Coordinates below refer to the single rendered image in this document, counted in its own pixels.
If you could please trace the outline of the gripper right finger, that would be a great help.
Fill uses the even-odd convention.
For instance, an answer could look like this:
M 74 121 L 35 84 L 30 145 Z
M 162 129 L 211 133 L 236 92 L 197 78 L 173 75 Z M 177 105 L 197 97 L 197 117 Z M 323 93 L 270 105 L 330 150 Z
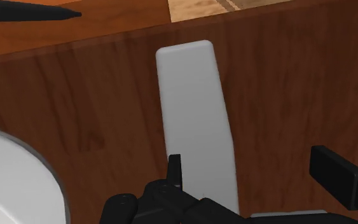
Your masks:
M 312 146 L 309 173 L 349 211 L 358 211 L 358 166 L 323 145 Z

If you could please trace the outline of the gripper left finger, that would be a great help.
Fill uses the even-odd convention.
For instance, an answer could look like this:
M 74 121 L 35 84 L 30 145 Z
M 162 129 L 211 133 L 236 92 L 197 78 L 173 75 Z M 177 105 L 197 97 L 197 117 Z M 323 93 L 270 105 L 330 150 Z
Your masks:
M 197 202 L 182 190 L 181 156 L 170 155 L 165 179 L 148 183 L 140 198 L 131 193 L 108 198 L 99 224 L 181 224 Z

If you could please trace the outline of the white round plate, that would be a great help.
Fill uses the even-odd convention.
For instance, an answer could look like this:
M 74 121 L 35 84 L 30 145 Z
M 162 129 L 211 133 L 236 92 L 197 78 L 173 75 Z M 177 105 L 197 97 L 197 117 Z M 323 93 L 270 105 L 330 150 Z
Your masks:
M 1 130 L 0 224 L 71 224 L 65 189 L 52 166 Z

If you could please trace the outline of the white flat rectangular slab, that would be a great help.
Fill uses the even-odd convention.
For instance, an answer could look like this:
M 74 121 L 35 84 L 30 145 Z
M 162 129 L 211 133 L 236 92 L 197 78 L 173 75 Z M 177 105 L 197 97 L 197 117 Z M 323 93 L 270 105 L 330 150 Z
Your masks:
M 238 213 L 233 139 L 213 44 L 160 48 L 156 68 L 166 151 L 181 156 L 183 190 Z

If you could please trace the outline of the black tapered pointed object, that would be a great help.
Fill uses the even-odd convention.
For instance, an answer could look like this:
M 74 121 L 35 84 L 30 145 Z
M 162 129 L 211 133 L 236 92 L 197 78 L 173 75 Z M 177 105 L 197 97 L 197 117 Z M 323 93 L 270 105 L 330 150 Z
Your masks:
M 81 12 L 60 6 L 0 0 L 0 22 L 67 20 L 80 16 Z

